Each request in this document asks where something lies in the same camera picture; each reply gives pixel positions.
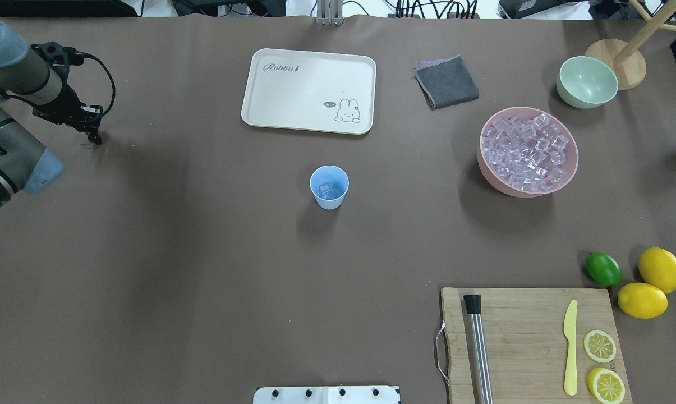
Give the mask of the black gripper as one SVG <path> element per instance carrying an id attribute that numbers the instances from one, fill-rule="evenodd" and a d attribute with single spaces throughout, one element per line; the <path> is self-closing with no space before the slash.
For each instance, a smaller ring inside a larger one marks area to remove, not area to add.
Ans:
<path id="1" fill-rule="evenodd" d="M 55 125 L 67 125 L 88 135 L 99 135 L 103 108 L 99 105 L 88 107 L 78 95 L 61 79 L 48 79 L 32 93 L 33 115 Z"/>

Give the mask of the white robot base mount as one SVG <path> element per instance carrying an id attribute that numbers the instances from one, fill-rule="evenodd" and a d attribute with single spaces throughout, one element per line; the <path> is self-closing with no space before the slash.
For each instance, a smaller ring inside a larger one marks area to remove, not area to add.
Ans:
<path id="1" fill-rule="evenodd" d="M 253 403 L 400 403 L 398 387 L 389 385 L 337 385 L 263 387 Z"/>

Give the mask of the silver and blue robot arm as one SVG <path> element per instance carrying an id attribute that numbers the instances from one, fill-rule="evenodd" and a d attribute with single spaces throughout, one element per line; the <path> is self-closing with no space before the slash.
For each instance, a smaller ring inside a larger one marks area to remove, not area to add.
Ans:
<path id="1" fill-rule="evenodd" d="M 108 108 L 82 102 L 68 83 L 72 66 L 96 56 L 58 43 L 28 44 L 0 21 L 0 207 L 18 192 L 36 195 L 65 171 L 65 164 L 1 103 L 19 100 L 35 117 L 82 132 L 101 145 L 99 126 Z"/>

